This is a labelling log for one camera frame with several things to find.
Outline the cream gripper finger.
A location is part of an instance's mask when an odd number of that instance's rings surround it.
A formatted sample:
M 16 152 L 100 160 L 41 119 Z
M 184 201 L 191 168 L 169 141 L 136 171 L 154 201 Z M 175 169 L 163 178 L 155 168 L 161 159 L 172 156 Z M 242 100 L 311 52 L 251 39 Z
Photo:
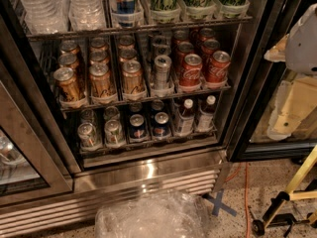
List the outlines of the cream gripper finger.
M 265 52 L 264 58 L 271 62 L 285 62 L 285 48 L 288 34 L 281 38 L 271 49 Z

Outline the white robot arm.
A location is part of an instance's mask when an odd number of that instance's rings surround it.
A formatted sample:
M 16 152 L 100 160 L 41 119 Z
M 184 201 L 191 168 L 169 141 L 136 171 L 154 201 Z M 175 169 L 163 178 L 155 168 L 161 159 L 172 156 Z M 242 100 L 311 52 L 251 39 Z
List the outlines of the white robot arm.
M 265 52 L 264 58 L 282 61 L 297 73 L 317 75 L 317 4 L 305 11 L 289 33 Z

